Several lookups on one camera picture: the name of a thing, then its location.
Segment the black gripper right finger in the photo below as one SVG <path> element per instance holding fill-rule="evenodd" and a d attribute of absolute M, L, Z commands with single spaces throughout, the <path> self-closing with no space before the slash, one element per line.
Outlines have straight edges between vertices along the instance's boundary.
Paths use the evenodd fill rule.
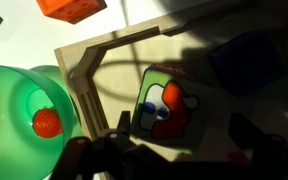
<path fill-rule="evenodd" d="M 288 176 L 288 141 L 277 134 L 264 133 L 240 113 L 232 113 L 229 137 L 241 150 L 252 150 L 251 166 L 272 178 Z"/>

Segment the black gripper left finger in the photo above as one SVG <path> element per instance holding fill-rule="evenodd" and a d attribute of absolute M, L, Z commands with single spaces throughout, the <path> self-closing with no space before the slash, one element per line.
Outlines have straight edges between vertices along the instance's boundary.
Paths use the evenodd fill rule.
<path fill-rule="evenodd" d="M 114 180 L 163 180 L 168 161 L 148 146 L 130 140 L 130 112 L 123 111 L 116 129 L 105 129 L 95 140 L 70 139 L 50 180 L 92 180 L 107 173 Z"/>

